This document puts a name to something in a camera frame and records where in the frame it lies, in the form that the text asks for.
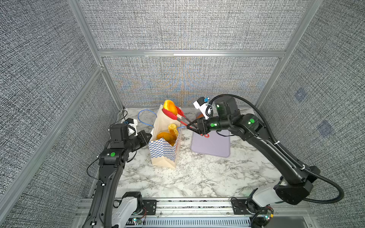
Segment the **ridged yellow bread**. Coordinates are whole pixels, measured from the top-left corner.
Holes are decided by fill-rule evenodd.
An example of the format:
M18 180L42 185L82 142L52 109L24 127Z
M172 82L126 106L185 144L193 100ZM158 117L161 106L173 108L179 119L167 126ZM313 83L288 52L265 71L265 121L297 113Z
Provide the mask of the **ridged yellow bread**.
M171 123L168 125L169 133L174 137L174 139L178 138L179 132L177 129L177 125L174 123Z

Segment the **checkered paper bag blue handles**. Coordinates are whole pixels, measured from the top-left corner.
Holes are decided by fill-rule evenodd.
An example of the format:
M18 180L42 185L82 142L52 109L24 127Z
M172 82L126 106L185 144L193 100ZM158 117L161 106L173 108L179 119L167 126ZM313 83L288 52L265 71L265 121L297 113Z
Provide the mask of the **checkered paper bag blue handles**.
M182 125L177 120L173 120L166 116L163 111L163 106L160 105L155 113L156 118L151 131L151 139L148 143L148 149L151 156L152 165L175 169L177 158L180 152ZM169 133L168 125L175 124L178 128L178 136L174 143L169 143L164 138L159 138L160 133Z

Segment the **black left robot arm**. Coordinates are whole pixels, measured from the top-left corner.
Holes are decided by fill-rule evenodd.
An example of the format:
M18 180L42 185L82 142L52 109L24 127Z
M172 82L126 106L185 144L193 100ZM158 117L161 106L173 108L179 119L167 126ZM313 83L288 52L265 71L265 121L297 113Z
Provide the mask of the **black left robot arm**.
M98 157L99 171L94 198L88 216L82 227L84 228L111 228L112 212L120 177L128 161L129 154L146 145L152 138L144 130L136 136L110 133L110 140L106 148Z

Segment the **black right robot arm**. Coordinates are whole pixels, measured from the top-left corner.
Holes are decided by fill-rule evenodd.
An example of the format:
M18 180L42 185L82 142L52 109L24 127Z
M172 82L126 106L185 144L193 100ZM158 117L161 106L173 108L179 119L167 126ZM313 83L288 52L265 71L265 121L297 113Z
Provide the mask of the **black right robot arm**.
M252 191L246 200L250 210L281 201L297 205L308 200L320 170L316 166L307 167L291 153L285 152L280 142L273 139L263 118L255 114L242 114L235 98L229 95L217 96L214 101L201 97L194 102L194 107L203 116L189 121L187 129L199 135L227 130L255 147L280 172L281 178L277 184Z

